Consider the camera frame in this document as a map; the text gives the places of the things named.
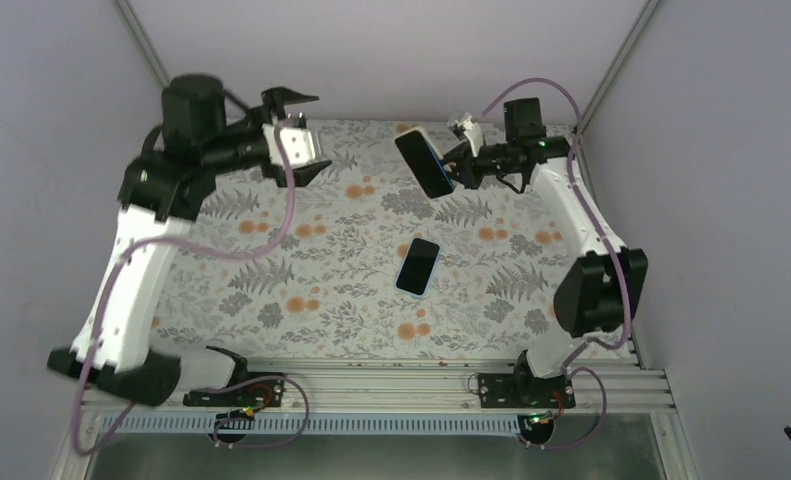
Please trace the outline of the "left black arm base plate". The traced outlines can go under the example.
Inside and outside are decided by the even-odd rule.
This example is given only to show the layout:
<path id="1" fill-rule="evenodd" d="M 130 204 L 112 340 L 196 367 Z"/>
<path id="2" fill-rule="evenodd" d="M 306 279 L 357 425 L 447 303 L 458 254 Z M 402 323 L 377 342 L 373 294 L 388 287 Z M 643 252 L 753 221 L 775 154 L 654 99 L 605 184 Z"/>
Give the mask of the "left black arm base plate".
<path id="1" fill-rule="evenodd" d="M 223 407 L 231 409 L 280 407 L 285 389 L 284 374 L 278 372 L 247 372 L 231 386 L 243 386 L 225 393 L 191 391 L 183 396 L 186 407 Z"/>

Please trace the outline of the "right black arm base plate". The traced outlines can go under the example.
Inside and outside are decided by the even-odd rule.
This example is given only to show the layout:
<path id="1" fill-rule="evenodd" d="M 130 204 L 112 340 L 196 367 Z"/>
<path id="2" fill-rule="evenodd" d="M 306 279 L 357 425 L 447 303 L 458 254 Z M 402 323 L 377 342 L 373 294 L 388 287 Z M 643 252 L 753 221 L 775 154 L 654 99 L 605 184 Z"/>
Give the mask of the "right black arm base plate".
<path id="1" fill-rule="evenodd" d="M 483 409 L 574 408 L 571 381 L 563 376 L 540 379 L 529 374 L 480 373 L 477 391 Z"/>

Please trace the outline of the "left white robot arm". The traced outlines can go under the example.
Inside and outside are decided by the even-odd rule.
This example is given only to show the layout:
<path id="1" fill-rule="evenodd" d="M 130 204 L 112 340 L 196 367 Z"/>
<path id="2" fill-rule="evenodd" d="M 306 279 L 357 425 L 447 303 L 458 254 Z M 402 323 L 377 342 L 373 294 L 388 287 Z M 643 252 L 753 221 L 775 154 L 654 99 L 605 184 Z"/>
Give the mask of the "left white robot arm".
<path id="1" fill-rule="evenodd" d="M 307 94 L 272 87 L 258 106 L 243 105 L 241 118 L 229 122 L 226 107 L 237 97 L 220 79 L 184 74 L 170 81 L 161 93 L 160 124 L 125 170 L 116 238 L 93 308 L 72 343 L 50 352 L 49 370 L 145 406 L 195 390 L 210 390 L 226 405 L 247 396 L 242 356 L 220 347 L 160 352 L 150 344 L 151 322 L 177 252 L 221 257 L 187 238 L 218 177 L 257 168 L 293 193 L 327 167 L 304 119 L 286 113 L 309 101 Z"/>

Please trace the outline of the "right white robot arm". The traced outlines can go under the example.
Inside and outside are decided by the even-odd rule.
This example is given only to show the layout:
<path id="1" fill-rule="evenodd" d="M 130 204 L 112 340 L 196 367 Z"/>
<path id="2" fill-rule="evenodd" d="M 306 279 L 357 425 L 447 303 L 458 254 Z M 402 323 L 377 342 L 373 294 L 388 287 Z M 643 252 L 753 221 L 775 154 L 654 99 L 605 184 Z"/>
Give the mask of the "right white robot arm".
<path id="1" fill-rule="evenodd" d="M 548 135 L 537 98 L 506 102 L 504 122 L 505 142 L 489 144 L 472 115 L 453 117 L 448 127 L 460 143 L 443 162 L 468 189 L 488 176 L 504 183 L 507 175 L 520 175 L 548 207 L 565 242 L 571 265 L 553 298 L 559 330 L 525 349 L 504 376 L 502 390 L 488 392 L 503 406 L 536 407 L 566 391 L 568 368 L 585 349 L 625 346 L 648 258 L 608 225 L 584 184 L 576 140 Z"/>

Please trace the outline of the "blue phone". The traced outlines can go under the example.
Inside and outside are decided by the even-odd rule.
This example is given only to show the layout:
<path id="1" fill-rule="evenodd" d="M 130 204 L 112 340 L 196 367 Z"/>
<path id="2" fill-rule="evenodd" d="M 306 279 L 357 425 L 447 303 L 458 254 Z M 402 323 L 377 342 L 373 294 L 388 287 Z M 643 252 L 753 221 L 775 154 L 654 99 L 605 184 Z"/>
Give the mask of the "blue phone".
<path id="1" fill-rule="evenodd" d="M 443 166 L 443 157 L 424 128 L 399 134 L 394 143 L 428 198 L 435 199 L 454 192 L 453 182 Z"/>

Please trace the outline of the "beige phone case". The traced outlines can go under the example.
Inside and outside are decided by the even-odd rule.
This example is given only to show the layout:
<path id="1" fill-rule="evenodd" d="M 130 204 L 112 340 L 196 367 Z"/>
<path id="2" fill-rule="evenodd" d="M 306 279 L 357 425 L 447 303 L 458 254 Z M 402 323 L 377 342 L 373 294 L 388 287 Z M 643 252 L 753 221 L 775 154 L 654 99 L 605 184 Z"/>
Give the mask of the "beige phone case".
<path id="1" fill-rule="evenodd" d="M 414 129 L 423 129 L 423 126 L 422 125 L 413 125 L 413 124 L 400 123 L 400 124 L 398 124 L 396 126 L 396 133 L 397 134 L 403 134 L 405 132 L 408 132 L 408 131 L 414 130 Z"/>

